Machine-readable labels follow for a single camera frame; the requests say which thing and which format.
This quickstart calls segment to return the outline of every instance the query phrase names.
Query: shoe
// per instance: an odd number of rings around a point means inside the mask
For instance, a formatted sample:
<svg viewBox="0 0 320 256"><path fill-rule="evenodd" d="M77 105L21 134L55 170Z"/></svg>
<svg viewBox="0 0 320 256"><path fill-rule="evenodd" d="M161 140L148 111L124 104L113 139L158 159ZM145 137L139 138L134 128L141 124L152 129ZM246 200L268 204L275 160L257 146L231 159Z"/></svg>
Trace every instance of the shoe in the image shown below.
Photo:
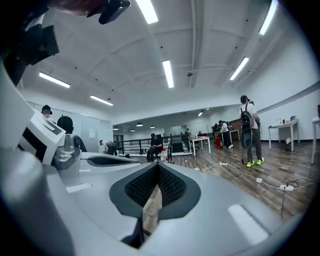
<svg viewBox="0 0 320 256"><path fill-rule="evenodd" d="M251 166L253 166L254 164L255 164L255 161L248 162L248 163L246 164L246 167L251 167Z"/></svg>
<svg viewBox="0 0 320 256"><path fill-rule="evenodd" d="M258 160L258 162L256 162L256 164L259 166L259 165L261 165L263 162L265 161L265 159L262 157L262 160Z"/></svg>

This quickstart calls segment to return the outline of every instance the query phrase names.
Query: red fire extinguisher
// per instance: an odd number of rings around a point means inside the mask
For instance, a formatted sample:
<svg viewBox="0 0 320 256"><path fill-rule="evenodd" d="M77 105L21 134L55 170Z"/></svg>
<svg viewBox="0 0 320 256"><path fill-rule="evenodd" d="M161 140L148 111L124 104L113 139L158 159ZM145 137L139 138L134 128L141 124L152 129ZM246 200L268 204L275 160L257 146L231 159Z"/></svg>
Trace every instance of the red fire extinguisher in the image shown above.
<svg viewBox="0 0 320 256"><path fill-rule="evenodd" d="M220 142L220 138L216 138L216 139L215 139L215 143L216 143L216 148L217 148L217 149L221 149L221 148L222 148L221 142Z"/></svg>

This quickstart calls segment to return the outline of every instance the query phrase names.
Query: railing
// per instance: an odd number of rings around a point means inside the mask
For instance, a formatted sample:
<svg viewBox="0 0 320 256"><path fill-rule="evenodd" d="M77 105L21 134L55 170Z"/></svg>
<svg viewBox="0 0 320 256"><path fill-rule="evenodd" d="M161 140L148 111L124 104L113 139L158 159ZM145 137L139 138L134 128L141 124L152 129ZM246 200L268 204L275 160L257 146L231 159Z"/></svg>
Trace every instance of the railing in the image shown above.
<svg viewBox="0 0 320 256"><path fill-rule="evenodd" d="M170 135L161 137L160 139L162 140L164 149L169 149L169 147L172 147L172 150L168 150L170 152L190 153L187 134L173 136ZM142 156L147 154L151 144L151 138L124 140L115 143L117 143L117 150L119 150L119 154L139 154Z"/></svg>

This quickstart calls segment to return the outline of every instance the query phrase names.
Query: power outlet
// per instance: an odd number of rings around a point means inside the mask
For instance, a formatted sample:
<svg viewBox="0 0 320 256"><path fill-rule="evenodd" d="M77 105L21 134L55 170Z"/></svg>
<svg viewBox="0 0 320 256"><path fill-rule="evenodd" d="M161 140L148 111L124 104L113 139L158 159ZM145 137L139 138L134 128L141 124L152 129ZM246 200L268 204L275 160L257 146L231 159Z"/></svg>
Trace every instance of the power outlet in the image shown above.
<svg viewBox="0 0 320 256"><path fill-rule="evenodd" d="M294 186L287 186L287 185L280 185L280 190L281 191L293 191L294 190Z"/></svg>

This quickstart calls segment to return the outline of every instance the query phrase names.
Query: gray pants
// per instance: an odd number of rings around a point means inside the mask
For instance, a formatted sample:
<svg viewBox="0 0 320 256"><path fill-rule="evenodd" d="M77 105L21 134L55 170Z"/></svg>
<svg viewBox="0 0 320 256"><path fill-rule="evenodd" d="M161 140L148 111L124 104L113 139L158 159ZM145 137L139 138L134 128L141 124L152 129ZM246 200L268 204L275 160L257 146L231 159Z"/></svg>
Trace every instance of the gray pants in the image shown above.
<svg viewBox="0 0 320 256"><path fill-rule="evenodd" d="M252 143L251 143L250 147L248 147L248 152L247 152L248 162L252 162L254 160L254 158L252 156L252 144L255 145L256 157L258 158L258 160L262 160L259 129L252 129Z"/></svg>

